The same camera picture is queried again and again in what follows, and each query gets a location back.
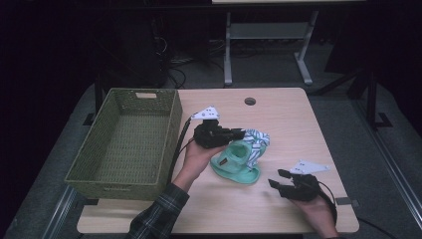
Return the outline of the person's right hand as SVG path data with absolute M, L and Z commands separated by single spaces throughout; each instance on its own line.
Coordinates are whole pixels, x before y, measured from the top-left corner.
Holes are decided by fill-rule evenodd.
M 311 228 L 322 239 L 333 239 L 339 236 L 328 204 L 317 196 L 311 201 L 293 200 L 302 211 Z

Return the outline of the aluminium floor rail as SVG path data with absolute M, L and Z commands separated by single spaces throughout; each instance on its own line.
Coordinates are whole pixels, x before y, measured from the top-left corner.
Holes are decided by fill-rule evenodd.
M 377 150 L 381 154 L 385 168 L 390 174 L 390 177 L 403 198 L 409 212 L 422 231 L 422 200 L 409 184 L 409 181 L 405 177 L 393 154 L 379 133 L 381 128 L 393 128 L 391 121 L 385 113 L 379 113 L 376 115 L 379 121 L 376 120 L 375 122 L 370 122 L 366 115 L 366 108 L 363 106 L 363 103 L 353 101 L 351 104 L 356 111 L 356 114 L 362 120 L 365 130 L 368 132 Z
M 72 186 L 66 186 L 64 192 L 55 206 L 53 215 L 49 219 L 42 239 L 58 239 L 58 235 L 65 223 L 67 215 L 72 207 L 77 192 Z

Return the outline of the black computer tower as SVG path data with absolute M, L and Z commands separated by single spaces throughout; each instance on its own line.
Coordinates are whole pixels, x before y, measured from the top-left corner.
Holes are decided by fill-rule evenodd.
M 96 24 L 95 63 L 102 87 L 161 88 L 166 80 L 153 40 L 151 22 L 134 12 L 111 12 Z

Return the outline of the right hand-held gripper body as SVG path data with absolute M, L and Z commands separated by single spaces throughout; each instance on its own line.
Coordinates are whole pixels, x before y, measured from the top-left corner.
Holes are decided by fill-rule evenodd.
M 294 186 L 288 198 L 298 201 L 312 201 L 319 195 L 327 199 L 326 194 L 319 186 L 319 181 L 315 177 L 316 172 L 323 171 L 329 171 L 329 167 L 324 164 L 300 159 L 289 170 Z

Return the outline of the mint green hat striped lining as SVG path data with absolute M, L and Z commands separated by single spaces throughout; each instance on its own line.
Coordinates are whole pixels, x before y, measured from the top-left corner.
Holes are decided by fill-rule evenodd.
M 270 136 L 256 129 L 245 130 L 243 139 L 237 139 L 217 156 L 210 165 L 219 176 L 241 184 L 255 183 L 261 174 L 258 159 L 270 145 Z

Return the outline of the black metal stand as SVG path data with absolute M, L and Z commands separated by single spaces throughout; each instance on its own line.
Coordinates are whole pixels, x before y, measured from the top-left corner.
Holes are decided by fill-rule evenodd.
M 392 127 L 392 123 L 385 113 L 376 111 L 377 81 L 373 72 L 368 73 L 367 97 L 366 97 L 366 120 L 373 130 L 380 127 Z

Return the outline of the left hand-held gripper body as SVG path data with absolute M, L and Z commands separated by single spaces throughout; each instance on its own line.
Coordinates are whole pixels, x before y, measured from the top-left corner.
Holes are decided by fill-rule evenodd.
M 193 114 L 192 120 L 202 120 L 194 130 L 194 140 L 204 148 L 215 148 L 227 145 L 233 140 L 233 133 L 219 125 L 219 113 L 211 106 Z

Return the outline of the grey metal desk frame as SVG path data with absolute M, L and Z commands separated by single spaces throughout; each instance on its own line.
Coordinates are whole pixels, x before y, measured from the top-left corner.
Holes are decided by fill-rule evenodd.
M 225 54 L 223 58 L 224 85 L 231 86 L 231 42 L 233 40 L 302 40 L 302 48 L 294 53 L 295 61 L 306 86 L 311 86 L 313 80 L 305 62 L 314 28 L 317 22 L 318 11 L 311 13 L 307 22 L 292 23 L 235 23 L 231 13 L 226 14 Z

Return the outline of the person's left hand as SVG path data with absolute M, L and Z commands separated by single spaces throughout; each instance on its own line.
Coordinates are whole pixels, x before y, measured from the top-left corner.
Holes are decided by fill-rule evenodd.
M 181 190 L 188 192 L 193 182 L 207 167 L 211 158 L 225 148 L 225 145 L 214 148 L 204 148 L 194 139 L 191 139 L 186 146 L 182 167 L 172 183 Z

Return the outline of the green woven basket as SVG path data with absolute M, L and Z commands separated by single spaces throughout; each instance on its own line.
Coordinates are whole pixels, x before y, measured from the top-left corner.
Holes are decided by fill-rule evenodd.
M 87 198 L 155 199 L 171 179 L 182 113 L 175 90 L 111 89 L 65 181 Z

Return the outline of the grey tape strip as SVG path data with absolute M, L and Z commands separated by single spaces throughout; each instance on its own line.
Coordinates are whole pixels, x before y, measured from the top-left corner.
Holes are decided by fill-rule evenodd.
M 359 207 L 360 204 L 358 200 L 351 199 L 349 197 L 337 197 L 335 199 L 337 205 L 351 205 L 352 207 Z

